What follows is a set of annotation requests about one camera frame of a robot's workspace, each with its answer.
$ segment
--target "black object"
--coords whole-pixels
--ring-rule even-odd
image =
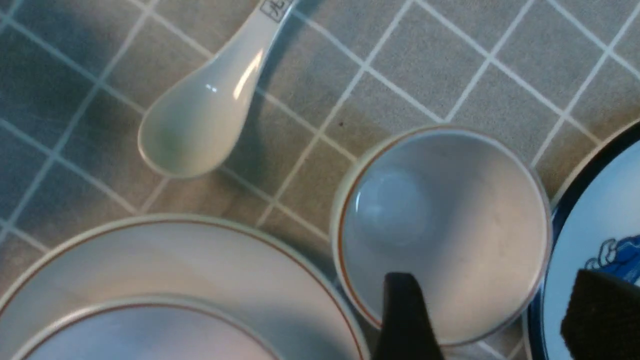
[[[640,123],[637,123],[622,132],[616,138],[605,145],[593,159],[580,171],[578,176],[567,188],[560,198],[552,215],[554,246],[562,231],[566,219],[573,210],[584,191],[600,172],[622,152],[640,141]],[[529,343],[534,360],[549,359],[545,346],[544,326],[542,324],[542,300],[544,298],[544,283],[540,291],[533,298],[527,310]]]
[[[372,360],[444,360],[411,274],[385,276],[382,329]]]
[[[575,360],[640,359],[640,288],[578,271],[561,334]]]

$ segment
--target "stacked plate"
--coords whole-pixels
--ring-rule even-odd
[[[344,359],[368,349],[329,281],[276,239],[211,218],[104,225],[0,299],[0,359]]]

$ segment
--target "small white bowl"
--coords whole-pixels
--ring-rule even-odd
[[[439,344],[461,345],[507,326],[531,301],[550,255],[549,218],[537,177],[500,142],[420,128],[368,151],[342,180],[333,258],[374,326],[385,274],[410,272]]]

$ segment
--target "dark brown object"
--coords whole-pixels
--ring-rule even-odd
[[[444,360],[415,278],[387,274],[384,296],[382,330],[372,360]]]
[[[580,270],[561,334],[575,360],[640,359],[640,288]]]

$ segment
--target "bowl rim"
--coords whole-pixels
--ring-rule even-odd
[[[550,205],[549,200],[546,195],[546,191],[539,179],[539,177],[527,166],[511,148],[502,143],[501,141],[491,137],[485,133],[480,131],[476,131],[474,129],[469,129],[461,126],[452,126],[448,124],[442,124],[437,126],[423,126],[415,129],[411,129],[405,131],[404,133],[400,133],[398,135],[392,136],[391,138],[382,141],[378,145],[375,145],[371,149],[369,149],[363,156],[360,157],[356,161],[356,163],[348,170],[347,174],[343,177],[342,182],[336,192],[332,215],[331,215],[331,224],[330,224],[330,236],[332,242],[332,255],[333,255],[333,263],[336,268],[336,272],[338,275],[338,279],[342,288],[344,289],[344,293],[347,295],[348,299],[354,305],[354,307],[358,310],[358,312],[369,322],[372,326],[377,329],[381,328],[381,319],[374,315],[374,311],[362,300],[362,296],[355,290],[355,287],[351,284],[349,280],[349,275],[346,269],[346,259],[344,256],[344,239],[342,235],[342,229],[344,228],[344,221],[346,217],[347,204],[351,200],[353,196],[353,192],[357,186],[357,184],[362,180],[364,174],[368,171],[368,169],[373,165],[380,157],[386,154],[388,151],[392,150],[398,145],[402,143],[408,142],[416,136],[438,136],[438,135],[460,135],[465,137],[471,137],[478,140],[483,141],[487,145],[493,146],[498,151],[507,155],[512,159],[514,164],[520,168],[522,174],[529,180],[534,188],[534,192],[537,194],[538,203],[540,208],[543,210],[543,218],[545,219],[545,241],[544,241],[544,255],[542,257],[540,268],[538,269],[538,273],[535,276],[535,281],[532,282],[531,288],[529,289],[529,293],[527,294],[524,301],[520,304],[520,306],[514,311],[509,317],[507,317],[502,323],[498,324],[496,327],[477,335],[470,339],[460,340],[460,341],[442,341],[439,340],[439,345],[442,347],[454,347],[460,345],[467,345],[470,343],[475,343],[481,339],[484,339],[496,332],[499,332],[501,329],[507,327],[509,324],[513,323],[523,311],[527,309],[531,300],[535,297],[539,284],[544,278],[544,274],[546,272],[546,268],[548,267],[548,262],[551,255],[551,241],[552,241],[552,228],[550,221]]]
[[[253,340],[253,342],[258,344],[265,353],[269,354],[272,360],[283,360],[282,356],[278,354],[276,350],[274,350],[271,344],[269,344],[262,336],[260,336],[249,326],[240,322],[238,319],[227,314],[216,306],[206,303],[203,300],[175,294],[154,294],[136,297],[124,297],[120,299],[112,299],[99,302],[75,310],[74,312],[56,320],[41,331],[37,332],[20,348],[20,350],[18,350],[18,352],[16,352],[12,356],[12,360],[28,359],[31,355],[33,355],[35,351],[37,351],[42,345],[45,345],[55,335],[84,320],[124,309],[150,307],[180,309],[220,320],[226,325],[241,332],[245,337]]]

